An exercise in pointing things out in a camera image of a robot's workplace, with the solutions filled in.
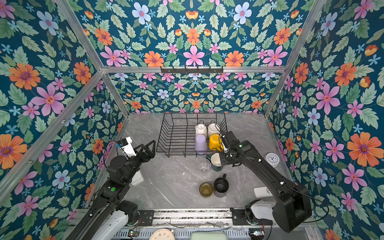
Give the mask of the green mug white interior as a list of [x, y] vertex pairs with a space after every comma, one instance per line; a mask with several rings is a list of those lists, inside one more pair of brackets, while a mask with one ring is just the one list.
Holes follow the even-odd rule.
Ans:
[[213, 171], [220, 172], [223, 169], [219, 153], [206, 156], [206, 159], [210, 162]]

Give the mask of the yellow plastic mug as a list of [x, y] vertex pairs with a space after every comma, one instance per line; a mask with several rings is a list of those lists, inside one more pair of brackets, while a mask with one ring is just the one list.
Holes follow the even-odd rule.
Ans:
[[209, 148], [212, 151], [222, 152], [223, 144], [219, 134], [212, 134], [209, 139]]

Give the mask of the clear glass cup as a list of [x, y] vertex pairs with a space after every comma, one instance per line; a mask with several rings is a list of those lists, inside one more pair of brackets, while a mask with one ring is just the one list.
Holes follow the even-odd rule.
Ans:
[[206, 176], [211, 172], [211, 163], [208, 161], [200, 162], [198, 165], [198, 173], [202, 176]]

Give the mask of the lilac plastic cup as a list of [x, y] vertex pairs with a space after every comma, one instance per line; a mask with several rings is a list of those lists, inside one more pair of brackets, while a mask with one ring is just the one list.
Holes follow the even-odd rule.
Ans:
[[207, 139], [203, 134], [199, 134], [195, 138], [195, 151], [197, 154], [205, 154], [207, 152]]

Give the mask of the white mug red interior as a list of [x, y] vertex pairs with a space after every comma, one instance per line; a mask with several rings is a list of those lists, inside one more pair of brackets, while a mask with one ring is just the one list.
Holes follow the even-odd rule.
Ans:
[[207, 134], [208, 137], [210, 138], [214, 134], [220, 134], [221, 128], [218, 124], [216, 123], [211, 123], [208, 128], [207, 128]]

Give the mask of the cream white octagonal mug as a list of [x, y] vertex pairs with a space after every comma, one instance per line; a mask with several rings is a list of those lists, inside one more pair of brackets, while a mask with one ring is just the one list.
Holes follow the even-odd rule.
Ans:
[[207, 131], [207, 127], [205, 124], [203, 123], [199, 123], [195, 126], [195, 134], [196, 134], [196, 137], [199, 136], [199, 135], [202, 135], [204, 136], [205, 138], [207, 138], [208, 136], [208, 131]]

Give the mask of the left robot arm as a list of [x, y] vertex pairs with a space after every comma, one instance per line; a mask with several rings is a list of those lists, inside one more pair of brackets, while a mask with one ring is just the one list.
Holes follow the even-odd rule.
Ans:
[[130, 138], [117, 143], [124, 153], [110, 161], [107, 181], [97, 192], [88, 212], [67, 237], [68, 240], [110, 240], [126, 224], [140, 222], [138, 205], [124, 200], [124, 197], [141, 165], [155, 157], [156, 141], [135, 148]]

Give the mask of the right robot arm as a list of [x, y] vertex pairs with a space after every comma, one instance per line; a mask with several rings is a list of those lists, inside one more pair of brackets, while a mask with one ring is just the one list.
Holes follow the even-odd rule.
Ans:
[[267, 187], [272, 201], [257, 199], [250, 206], [255, 219], [275, 222], [286, 233], [291, 232], [312, 216], [309, 190], [295, 185], [280, 174], [249, 141], [240, 142], [233, 132], [221, 137], [224, 151], [220, 152], [222, 165], [242, 164], [250, 169]]

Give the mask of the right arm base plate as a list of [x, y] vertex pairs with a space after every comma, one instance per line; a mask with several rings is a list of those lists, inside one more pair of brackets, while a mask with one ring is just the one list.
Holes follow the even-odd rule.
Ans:
[[233, 225], [235, 226], [271, 226], [273, 222], [265, 219], [257, 219], [250, 209], [230, 208]]

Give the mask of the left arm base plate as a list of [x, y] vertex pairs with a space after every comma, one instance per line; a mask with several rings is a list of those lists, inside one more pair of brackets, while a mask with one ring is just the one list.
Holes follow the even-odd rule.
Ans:
[[127, 225], [132, 227], [150, 227], [153, 224], [154, 210], [139, 210], [137, 217], [130, 220]]

